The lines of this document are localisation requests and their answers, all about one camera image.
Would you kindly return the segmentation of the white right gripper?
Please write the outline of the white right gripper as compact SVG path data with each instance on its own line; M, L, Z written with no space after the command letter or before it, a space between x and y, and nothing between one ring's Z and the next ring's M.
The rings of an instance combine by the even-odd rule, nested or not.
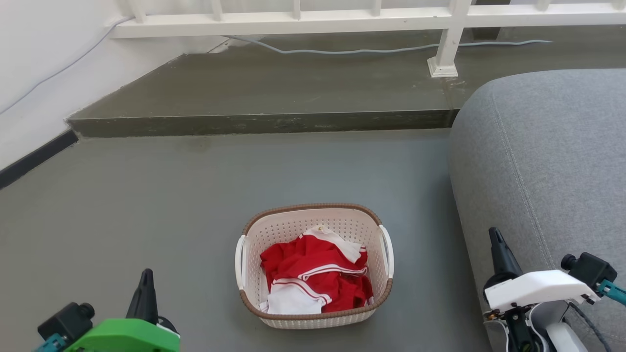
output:
M497 227L488 230L491 241L492 265L497 278L514 278L484 290L491 310L501 313L516 307L540 303L574 300L577 303L590 299L600 300L586 283L561 270L541 270L522 275L522 269Z

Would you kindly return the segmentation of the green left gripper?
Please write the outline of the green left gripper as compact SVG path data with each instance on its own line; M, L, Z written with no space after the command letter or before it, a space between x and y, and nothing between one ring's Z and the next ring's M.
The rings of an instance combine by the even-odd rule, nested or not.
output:
M143 270L126 318L105 319L72 343L66 352L179 352L180 335L158 321L154 272Z

